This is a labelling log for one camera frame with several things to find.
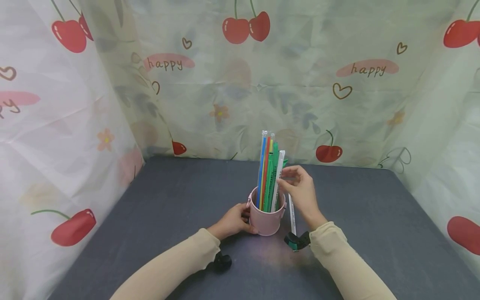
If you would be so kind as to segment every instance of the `pink flower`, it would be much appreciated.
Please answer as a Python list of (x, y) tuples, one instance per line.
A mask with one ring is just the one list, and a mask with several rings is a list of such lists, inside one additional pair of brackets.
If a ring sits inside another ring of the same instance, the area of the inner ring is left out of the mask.
[(222, 121), (222, 118), (226, 119), (230, 117), (230, 115), (228, 114), (228, 107), (219, 106), (217, 104), (213, 104), (213, 107), (214, 107), (214, 111), (210, 112), (210, 116), (215, 117), (215, 120), (217, 121), (217, 123), (220, 123)]
[(110, 143), (115, 139), (115, 136), (110, 133), (110, 129), (105, 128), (103, 132), (99, 132), (96, 136), (100, 140), (100, 144), (97, 146), (98, 151), (103, 151), (105, 148), (112, 151)]

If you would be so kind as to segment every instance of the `black clamp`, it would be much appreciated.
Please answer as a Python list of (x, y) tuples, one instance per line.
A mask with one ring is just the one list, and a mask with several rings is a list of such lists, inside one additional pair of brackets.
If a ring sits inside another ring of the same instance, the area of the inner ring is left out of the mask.
[(222, 252), (219, 252), (215, 255), (215, 259), (213, 261), (213, 267), (215, 271), (219, 273), (223, 273), (230, 269), (232, 266), (232, 259), (230, 255), (222, 255)]
[(305, 231), (300, 237), (292, 232), (287, 233), (283, 241), (294, 251), (297, 252), (310, 245), (310, 233)]

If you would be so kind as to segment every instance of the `left hand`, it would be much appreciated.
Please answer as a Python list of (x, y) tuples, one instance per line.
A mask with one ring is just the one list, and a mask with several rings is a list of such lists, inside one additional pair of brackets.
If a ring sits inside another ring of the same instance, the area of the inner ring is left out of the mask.
[(247, 208), (246, 203), (239, 203), (229, 209), (220, 221), (207, 230), (219, 240), (223, 240), (231, 235), (239, 233), (240, 231), (257, 234), (258, 231), (252, 225), (247, 223), (249, 217), (250, 208)]

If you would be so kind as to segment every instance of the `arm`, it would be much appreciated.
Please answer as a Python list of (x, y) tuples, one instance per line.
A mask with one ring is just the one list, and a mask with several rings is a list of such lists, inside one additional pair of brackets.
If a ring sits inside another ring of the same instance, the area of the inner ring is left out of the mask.
[(330, 272), (345, 300), (396, 300), (390, 289), (347, 243), (342, 230), (328, 222), (318, 208), (313, 179), (300, 166), (287, 167), (278, 181), (290, 193), (310, 228), (311, 249)]
[(160, 254), (125, 281), (110, 300), (165, 299), (188, 276), (204, 270), (220, 251), (206, 229)]
[(258, 233), (246, 224), (250, 212), (237, 204), (209, 229), (200, 229), (160, 254), (127, 279), (110, 300), (162, 300), (188, 276), (204, 270), (220, 251), (220, 241), (240, 231)]
[(330, 272), (345, 300), (396, 300), (333, 222), (311, 232), (310, 241), (313, 254)]

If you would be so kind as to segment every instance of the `blue straw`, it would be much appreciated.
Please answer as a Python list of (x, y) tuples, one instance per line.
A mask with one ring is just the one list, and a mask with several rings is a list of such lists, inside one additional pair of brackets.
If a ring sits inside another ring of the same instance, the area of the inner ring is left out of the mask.
[(264, 168), (262, 167), (264, 164), (265, 159), (265, 144), (266, 144), (267, 137), (264, 136), (262, 139), (262, 152), (260, 154), (260, 168), (258, 170), (258, 185), (257, 185), (257, 207), (260, 208), (260, 185), (262, 184), (262, 174)]

